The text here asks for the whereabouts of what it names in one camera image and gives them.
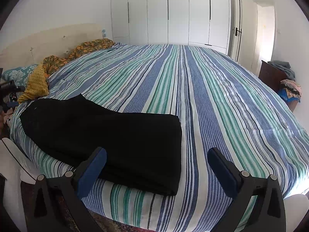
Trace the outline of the black pants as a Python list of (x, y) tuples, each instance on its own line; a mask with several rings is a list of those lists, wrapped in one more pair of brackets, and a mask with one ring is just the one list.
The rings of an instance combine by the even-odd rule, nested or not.
[(115, 112), (77, 95), (33, 101), (20, 121), (39, 149), (67, 165), (79, 166), (101, 147), (101, 179), (163, 196), (178, 192), (182, 128), (175, 115)]

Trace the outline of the teal floral pillow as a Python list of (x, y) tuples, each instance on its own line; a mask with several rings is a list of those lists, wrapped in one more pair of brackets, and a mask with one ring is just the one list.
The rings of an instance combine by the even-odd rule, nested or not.
[(2, 74), (2, 79), (4, 81), (13, 80), (16, 86), (26, 87), (28, 83), (28, 77), (33, 73), (37, 66), (37, 64), (32, 64), (27, 67), (18, 67), (7, 70)]

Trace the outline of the mustard yellow knit cushion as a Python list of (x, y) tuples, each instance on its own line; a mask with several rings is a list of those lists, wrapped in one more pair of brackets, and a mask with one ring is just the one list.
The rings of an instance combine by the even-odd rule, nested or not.
[(49, 95), (49, 80), (46, 69), (41, 63), (34, 69), (33, 73), (28, 76), (26, 89), (18, 98), (18, 102), (21, 104), (47, 95)]

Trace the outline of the cream padded headboard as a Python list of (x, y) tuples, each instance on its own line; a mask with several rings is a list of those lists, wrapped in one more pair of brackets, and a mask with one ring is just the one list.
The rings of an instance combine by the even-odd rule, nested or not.
[(5, 70), (39, 64), (45, 57), (66, 57), (79, 44), (106, 36), (99, 24), (75, 24), (43, 30), (10, 44), (1, 52)]

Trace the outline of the orange floral green blanket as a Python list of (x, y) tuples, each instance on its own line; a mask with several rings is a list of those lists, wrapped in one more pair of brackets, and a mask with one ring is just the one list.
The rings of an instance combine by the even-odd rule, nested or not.
[(71, 50), (64, 58), (55, 55), (46, 57), (43, 60), (42, 65), (47, 76), (49, 77), (69, 62), (92, 52), (112, 48), (115, 44), (115, 42), (108, 38), (84, 42)]

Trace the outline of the white trouser leg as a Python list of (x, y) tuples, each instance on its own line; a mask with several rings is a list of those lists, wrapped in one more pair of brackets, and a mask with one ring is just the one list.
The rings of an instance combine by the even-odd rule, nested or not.
[(21, 182), (35, 184), (41, 172), (8, 138), (1, 139), (1, 175), (5, 178), (4, 196), (1, 198), (5, 210), (20, 231), (27, 231)]

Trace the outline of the pile of clothes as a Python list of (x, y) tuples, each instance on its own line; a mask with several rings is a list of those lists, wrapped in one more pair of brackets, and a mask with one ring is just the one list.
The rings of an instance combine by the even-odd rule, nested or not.
[(286, 102), (300, 102), (302, 89), (296, 82), (295, 72), (291, 69), (290, 63), (285, 61), (268, 61), (268, 64), (283, 71), (286, 74), (285, 79), (281, 80), (278, 95)]

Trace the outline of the dark wooden cabinet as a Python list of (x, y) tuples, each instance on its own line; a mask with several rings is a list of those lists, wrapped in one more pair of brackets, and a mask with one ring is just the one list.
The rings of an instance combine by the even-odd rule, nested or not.
[[(275, 93), (278, 94), (281, 80), (287, 77), (283, 71), (273, 67), (272, 65), (268, 64), (268, 62), (262, 61), (258, 78), (268, 87), (270, 87), (273, 91), (275, 91)], [(289, 109), (293, 112), (298, 103), (299, 102), (297, 101), (293, 101), (286, 104), (289, 107)]]

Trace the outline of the white wardrobe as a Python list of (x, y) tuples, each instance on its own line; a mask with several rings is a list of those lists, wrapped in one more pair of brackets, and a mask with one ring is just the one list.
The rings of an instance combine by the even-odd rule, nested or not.
[(180, 44), (227, 53), (230, 0), (110, 0), (113, 40)]

